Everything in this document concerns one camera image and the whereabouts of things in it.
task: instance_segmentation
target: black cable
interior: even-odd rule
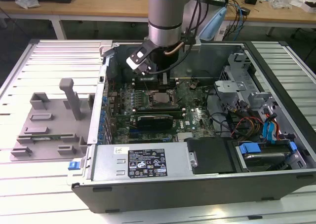
[[[316,49],[316,46],[314,46],[314,48],[313,49],[311,49],[311,51],[308,53],[308,55],[305,57],[305,60],[304,60],[304,62],[306,62],[307,61],[307,59],[309,58],[309,56],[312,54],[312,52],[314,51]]]
[[[205,100],[205,101],[206,101],[206,103],[205,103],[205,111],[206,111],[206,114],[207,114],[208,117],[210,117],[213,121],[215,121],[215,122],[218,123],[218,124],[221,124],[223,127],[227,128],[229,131],[231,131],[231,128],[230,128],[229,126],[222,124],[222,122],[218,121],[217,119],[215,119],[215,118],[213,117],[213,115],[215,115],[215,114],[221,114],[221,115],[227,116],[226,113],[224,113],[224,112],[215,112],[215,113],[213,113],[213,114],[210,114],[209,111],[208,111],[208,108],[207,108],[207,100],[208,100],[208,96],[210,95],[211,90],[212,90],[212,88],[210,87],[209,90],[208,90],[207,96],[206,96],[206,100]],[[245,134],[239,132],[239,131],[236,130],[235,128],[233,129],[233,131],[235,132],[235,134],[242,135],[242,136],[248,138],[247,135],[245,135]]]
[[[200,0],[197,0],[197,4],[196,4],[196,8],[193,12],[193,15],[192,15],[192,19],[191,19],[191,23],[190,25],[192,26],[192,23],[193,23],[193,19],[194,19],[194,16],[195,16],[195,13],[196,13],[196,9],[197,9],[197,6],[199,6],[199,11],[198,11],[198,18],[197,18],[197,22],[200,21],[201,19],[201,2]],[[193,39],[195,39],[197,37],[197,34],[198,34],[198,27],[195,29],[195,32],[194,32],[194,36],[193,36]],[[180,60],[178,60],[176,63],[170,65],[170,67],[168,67],[167,69],[164,69],[164,70],[161,70],[161,71],[157,71],[157,72],[149,72],[148,74],[150,75],[158,75],[158,74],[162,74],[162,73],[165,73],[165,72],[168,72],[170,70],[172,70],[174,67],[178,66],[179,64],[181,64],[185,59],[186,57],[188,56],[188,54],[190,53],[191,49],[193,47],[193,41],[191,42],[190,46],[189,46],[189,49],[186,51],[186,53],[182,56],[182,58]]]
[[[223,123],[224,123],[224,122],[227,122],[227,120],[223,120],[223,121],[221,122],[221,124],[220,124],[221,129],[220,129],[220,131],[216,131],[215,134],[216,134],[216,133],[220,133],[219,136],[222,135],[222,133],[223,133]]]
[[[238,19],[237,22],[239,22],[239,17],[238,17],[238,16],[239,16],[239,9],[238,9],[238,7],[236,6],[236,5],[238,4],[238,2],[235,1],[235,0],[232,0],[232,1],[233,1],[233,3],[235,4],[235,5],[232,5],[232,6],[235,8],[236,15],[235,15],[235,19],[234,19],[234,21],[233,21],[233,24],[231,24],[231,25],[229,26],[229,28],[228,28],[227,32],[225,33],[223,39],[224,39],[225,37],[229,37],[229,35],[232,33],[232,32],[231,32],[231,29],[234,27],[235,22],[236,22],[237,19]]]
[[[194,17],[196,15],[196,12],[197,12],[197,9],[198,9],[198,6],[200,7],[200,11],[201,11],[201,5],[199,5],[199,0],[197,0],[197,3],[194,7],[194,11],[193,11],[193,14],[192,14],[192,18],[191,18],[191,21],[190,21],[190,24],[189,24],[189,27],[187,29],[187,32],[186,32],[186,37],[185,37],[185,40],[184,40],[184,43],[187,42],[188,38],[189,38],[189,35],[190,35],[190,29],[192,27],[192,24],[193,24],[193,21],[194,21]]]
[[[0,10],[2,11],[2,13],[4,13],[9,19],[11,22],[13,22],[20,30],[21,32],[23,32],[23,34],[30,40],[31,37],[20,27],[20,25],[18,25],[16,23],[16,21],[14,21],[1,7],[0,7]]]
[[[202,18],[202,20],[194,28],[191,29],[191,31],[194,30],[195,28],[199,27],[204,22],[204,20],[207,17],[208,10],[209,10],[209,6],[208,6],[208,3],[206,3],[206,12],[205,12],[204,17]]]

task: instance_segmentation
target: warning label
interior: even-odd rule
[[[129,150],[128,176],[130,178],[167,176],[164,149]]]

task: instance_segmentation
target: white table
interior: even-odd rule
[[[43,40],[30,44],[0,89],[1,224],[316,221],[316,186],[301,188],[279,201],[94,214],[71,191],[73,178],[68,175],[68,161],[10,162],[10,150],[29,112],[29,99],[34,91],[40,89],[51,99],[66,98],[59,89],[59,81],[62,77],[72,77],[80,98],[95,92],[102,64],[99,43],[98,40]],[[263,219],[249,220],[248,216],[254,215]]]

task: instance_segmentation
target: blue latch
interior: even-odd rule
[[[244,143],[239,146],[241,154],[245,153],[260,153],[260,147],[257,143]]]
[[[79,161],[71,161],[68,166],[69,171],[80,170],[80,162]]]
[[[263,138],[267,138],[272,144],[275,144],[275,140],[273,140],[273,131],[275,129],[275,124],[269,121],[265,122],[263,125],[262,136]]]
[[[292,149],[292,152],[295,152],[297,150],[297,146],[294,142],[290,142],[290,148]]]

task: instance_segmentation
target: table leg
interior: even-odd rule
[[[271,34],[272,34],[272,32],[273,32],[274,29],[275,29],[274,27],[269,27],[269,29],[268,29],[267,32],[266,32],[266,35],[267,35],[267,36],[271,36]]]
[[[0,18],[0,28],[6,29],[8,25],[6,24],[4,18]]]
[[[98,32],[99,31],[99,24],[98,24],[98,21],[93,21],[93,30],[95,32]]]
[[[219,28],[218,32],[214,37],[214,41],[222,41],[225,35],[225,31],[229,26],[230,21],[223,21],[221,27]]]
[[[63,27],[63,23],[59,19],[51,19],[58,40],[66,40],[67,36]]]

